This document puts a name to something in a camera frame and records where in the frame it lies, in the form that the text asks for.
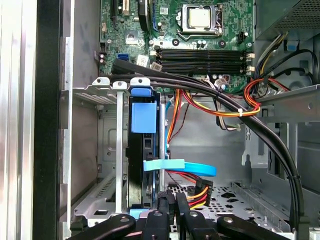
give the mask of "green motherboard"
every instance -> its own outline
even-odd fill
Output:
[[[100,45],[105,52],[105,61],[100,64],[101,75],[111,73],[112,63],[118,54],[129,56],[128,61],[137,62],[138,55],[148,56],[147,67],[156,59],[155,46],[161,49],[176,50],[223,50],[252,52],[253,46],[253,0],[154,0],[152,3],[152,17],[150,18],[150,31],[142,31],[138,16],[138,1],[126,0],[128,11],[124,9],[114,13],[115,0],[101,0]],[[222,33],[220,36],[192,35],[179,36],[181,30],[177,24],[177,16],[183,5],[217,5],[222,6]],[[245,33],[245,38],[239,43],[239,34]],[[226,91],[235,93],[247,84],[247,75],[232,74]]]

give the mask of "pcie slot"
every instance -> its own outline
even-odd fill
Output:
[[[130,5],[130,0],[123,0],[122,1],[122,12],[124,16],[129,16],[129,5]]]

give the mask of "motherboard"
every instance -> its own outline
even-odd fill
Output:
[[[115,59],[221,80],[237,93],[251,76],[252,0],[101,0],[100,75]]]

